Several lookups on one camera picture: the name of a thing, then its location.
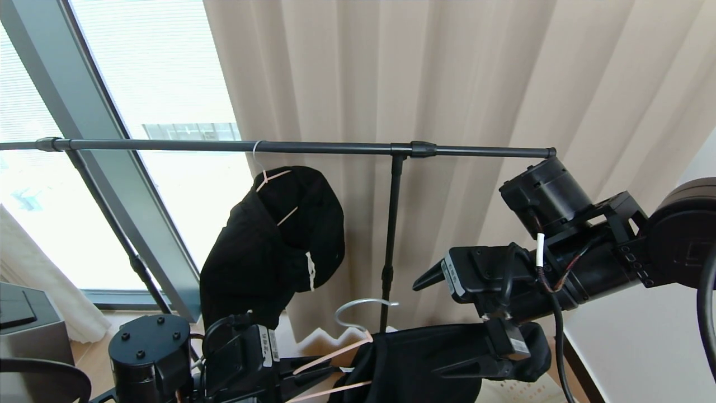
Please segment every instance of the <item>clothes hanger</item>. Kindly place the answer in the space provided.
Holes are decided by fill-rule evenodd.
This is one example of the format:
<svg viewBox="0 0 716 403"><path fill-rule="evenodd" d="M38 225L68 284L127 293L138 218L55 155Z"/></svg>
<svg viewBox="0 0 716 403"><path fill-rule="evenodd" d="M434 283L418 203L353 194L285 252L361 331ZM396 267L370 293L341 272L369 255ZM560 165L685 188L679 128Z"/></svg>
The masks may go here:
<svg viewBox="0 0 716 403"><path fill-rule="evenodd" d="M263 140L259 140L259 141L255 142L255 143L253 144L253 151L251 152L251 155L253 156L253 162L255 162L258 166L260 166L260 167L261 167L261 172L263 172L263 182L261 182L261 184L259 184L258 187L256 188L256 193L258 193L258 191L260 191L261 188L263 188L263 186L266 185L270 180L276 179L276 178L278 178L279 176L283 176L283 175L287 174L288 172L291 172L290 169L287 169L287 170L285 170L285 171L283 171L283 172L277 173L276 175L266 176L266 168L264 168L263 165L262 165L260 162L258 162L258 159L256 159L256 147L257 147L258 144L259 144L260 142L262 142L262 141L263 141ZM286 214L286 216L285 216L283 219L281 219L281 221L279 221L278 224L276 224L276 226L278 227L278 226L280 226L281 224L283 224L284 221L286 221L286 220L291 216L291 214L295 213L296 210L298 210L298 209L299 209L298 206L294 207L293 210L291 210L288 214Z"/></svg>
<svg viewBox="0 0 716 403"><path fill-rule="evenodd" d="M362 304L362 303L368 303L368 302L377 302L377 303L381 303L381 304L383 304L383 305L388 305L388 306L396 306L396 305L399 305L399 303L397 303L397 302L391 302L391 301L383 300L383 299L380 299L380 298L361 298L361 299L359 299L359 300L353 300L353 301L350 301L350 302L348 302L348 303L343 304L340 308L338 308L338 309L336 310L336 313L335 313L335 315L334 315L334 320L335 320L339 325L343 325L343 326L346 326L346 327L357 328L358 330L361 330L361 331L366 335L366 338L364 338L364 339L361 340L361 341L357 341L356 343L349 344L348 346L345 346L344 348L339 349L339 350L337 350L337 351L334 351L334 352L332 352L332 353L330 353L330 354L328 354L328 355L326 355L326 356L323 356L323 357L321 357L321 358L319 358L319 359L313 360L313 361L307 363L306 365L300 366L298 369L296 369L296 371L294 371L294 375L298 374L298 373L301 372L301 371L305 371L306 369L309 369L309 368L311 368L312 366L315 366L315 365L317 365L317 364L320 364L321 362L324 362L324 361L326 361L326 360L330 360L330 359L334 358L335 356L339 356L339 355L345 353L346 351L351 351L352 349L355 349L355 348L357 348L357 347L360 347L360 346L362 346L362 345L364 345L364 344L372 343L372 342L373 342L373 336L371 336L371 334L370 334L370 332L368 331L368 329L366 329L364 326L358 325L358 324L356 324L356 323L347 323L347 322L344 322L344 321L342 321L341 318L340 318L340 315L341 315L341 313L343 313L344 310L346 310L346 309L348 309L348 308L351 308L351 307L353 307L353 306L356 306L356 305L359 305L359 304ZM337 387L337 388L325 390L325 391L322 391L322 392L317 392L317 393L309 394L309 395L307 395L307 396L294 397L293 399L287 401L286 403L299 402L299 401L301 401L301 400L311 399L312 397L323 396L323 395L325 395L325 394L331 394L331 393L333 393L333 392L340 392L340 391L344 391L344 390L348 390L348 389L353 389L353 388L357 388L357 387L362 387L362 386L365 386L365 385L370 385L371 383L372 383L372 381L363 381L363 382L358 382L358 383L355 383L355 384L345 385L345 386L342 386L342 387Z"/></svg>

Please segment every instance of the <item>wooden floor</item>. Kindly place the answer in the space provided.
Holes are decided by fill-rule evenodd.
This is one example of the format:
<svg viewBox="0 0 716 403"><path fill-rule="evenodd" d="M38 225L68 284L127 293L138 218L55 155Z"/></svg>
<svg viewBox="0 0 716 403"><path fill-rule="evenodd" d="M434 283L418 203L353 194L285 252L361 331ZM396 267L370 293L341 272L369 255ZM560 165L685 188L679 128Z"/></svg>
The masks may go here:
<svg viewBox="0 0 716 403"><path fill-rule="evenodd" d="M112 339L114 334L119 331L119 328L122 324L127 323L128 321L131 321L132 319L138 318L143 315L153 315L156 313L158 312L105 311L105 316L112 323L112 327L109 329L107 335L101 341L98 341L97 343L86 344L77 343L74 341L72 342L72 355L74 356L75 365L77 366L77 368L83 370L88 375L89 379L92 381L93 398L114 387L114 381L112 379L112 370L110 368L110 358L107 355L107 347L109 346L110 340ZM192 325L191 330L194 333L203 334L203 324L200 322L195 325ZM282 352L282 355L283 352L289 353L287 356L323 355L334 349L334 347L332 346L317 346L315 343L305 349L299 349L297 347L296 342L293 340L293 337L293 332L290 331L290 328L287 331L286 326L279 325L279 329L277 329L276 332L276 338L279 340L279 351ZM194 343L196 351L201 351L200 341L194 341ZM342 361L345 361L345 364L341 362L339 363L339 365L348 365L350 359L348 357L344 358L344 360ZM555 380L555 382L559 384L559 377L557 375L556 367L557 365L553 354L552 365L548 373ZM327 379L320 385L314 387L312 391L315 392L319 390L329 389L339 376L339 374L335 374L332 378ZM569 366L567 366L567 377L569 381L569 386L574 397L577 398L580 403L589 403L588 399L586 398L586 395L584 394L584 390L577 382L577 379ZM304 402L320 403L325 402L326 400L327 397L322 397L316 399L308 399Z"/></svg>

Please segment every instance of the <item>curtain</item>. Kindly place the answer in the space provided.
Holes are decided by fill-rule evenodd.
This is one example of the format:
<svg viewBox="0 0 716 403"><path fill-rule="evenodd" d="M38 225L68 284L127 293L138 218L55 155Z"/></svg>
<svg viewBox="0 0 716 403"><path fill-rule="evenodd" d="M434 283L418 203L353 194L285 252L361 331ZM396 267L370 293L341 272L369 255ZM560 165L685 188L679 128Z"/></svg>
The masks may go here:
<svg viewBox="0 0 716 403"><path fill-rule="evenodd" d="M430 141L556 147L597 202L623 190L648 213L716 125L713 1L205 1L245 140ZM324 173L347 256L288 312L297 338L336 336L332 313L380 296L390 158L267 155ZM475 321L444 284L415 279L451 246L533 248L497 188L535 160L407 160L389 325ZM377 329L378 306L354 321Z"/></svg>
<svg viewBox="0 0 716 403"><path fill-rule="evenodd" d="M3 280L47 293L63 317L70 339L94 343L105 336L110 322L42 252L2 204L0 241Z"/></svg>

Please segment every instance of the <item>vertical pole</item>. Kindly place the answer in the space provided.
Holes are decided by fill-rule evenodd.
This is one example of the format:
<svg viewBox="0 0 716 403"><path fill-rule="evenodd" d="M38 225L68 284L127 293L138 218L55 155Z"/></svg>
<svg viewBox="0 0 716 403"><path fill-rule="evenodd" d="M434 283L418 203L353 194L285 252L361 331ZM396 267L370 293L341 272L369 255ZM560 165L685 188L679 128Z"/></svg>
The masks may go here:
<svg viewBox="0 0 716 403"><path fill-rule="evenodd" d="M390 204L388 205L388 236L385 242L385 265L380 278L383 282L382 298L390 300L390 286L393 282L393 249L395 248L395 225L398 218L398 199L400 197L400 176L402 163L406 156L393 156L390 169ZM380 306L380 331L385 332L388 327L388 306Z"/></svg>
<svg viewBox="0 0 716 403"><path fill-rule="evenodd" d="M112 232L115 233L115 237L120 242L120 245L122 245L122 249L125 250L125 253L130 259L130 266L137 273L139 278L142 280L142 283L144 283L145 287L147 287L147 290L149 290L149 294L151 294L152 298L154 299L154 302L157 303L157 306L159 306L159 309L162 311L162 313L171 315L172 311L171 309L169 309L169 305L157 289L157 286L154 284L154 281L152 281L151 276L149 276L149 271L144 265L144 262L139 257L139 255L135 253L132 244L125 236L125 233L122 231L122 228L115 219L114 214L112 214L112 212L110 211L110 207L107 205L105 199L102 197L100 190L95 184L94 179L92 179L92 177L90 176L90 172L87 170L87 166L84 164L84 160L80 156L79 151L67 150L65 151L65 153L67 154L69 160L72 162L74 168L77 170L77 172L79 172L79 176L82 178L84 185L87 186L87 190L89 190L89 193L92 195L92 198L95 200L95 203L97 203L97 206L100 208L102 215L105 216L105 219L110 225ZM198 361L199 355L197 355L193 348L190 349L190 352L194 361Z"/></svg>

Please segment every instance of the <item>label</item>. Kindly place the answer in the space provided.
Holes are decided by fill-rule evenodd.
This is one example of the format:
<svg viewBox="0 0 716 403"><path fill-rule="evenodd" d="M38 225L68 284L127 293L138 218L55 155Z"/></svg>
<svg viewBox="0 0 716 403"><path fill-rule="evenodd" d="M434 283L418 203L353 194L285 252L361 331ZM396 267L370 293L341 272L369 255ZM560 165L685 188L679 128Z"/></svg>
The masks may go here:
<svg viewBox="0 0 716 403"><path fill-rule="evenodd" d="M440 262L440 268L442 269L442 275L445 276L445 282L447 283L447 287L450 289L450 294L455 293L455 286L453 285L453 279L450 277L450 273L448 272L448 264L445 263L445 259Z"/></svg>
<svg viewBox="0 0 716 403"><path fill-rule="evenodd" d="M517 340L515 338L510 338L510 343L512 343L512 347L515 348L515 351L519 351L521 353L530 353L530 350L527 348L527 344L525 344L522 340Z"/></svg>
<svg viewBox="0 0 716 403"><path fill-rule="evenodd" d="M276 342L276 332L273 329L268 330L268 340L271 342L271 354L275 362L279 362L279 344Z"/></svg>
<svg viewBox="0 0 716 403"><path fill-rule="evenodd" d="M261 337L261 355L263 356L263 366L273 366L274 356L271 351L271 341L269 339L269 330L263 326L258 325L258 335Z"/></svg>
<svg viewBox="0 0 716 403"><path fill-rule="evenodd" d="M453 264L453 259L450 257L450 252L448 252L445 255L445 259L443 262L447 265L447 275L445 275L445 278L450 277L450 279L453 281L453 287L455 289L455 292L462 297L465 294L465 288L463 288L463 285L460 284L460 278L458 278L458 272L455 270L455 265Z"/></svg>

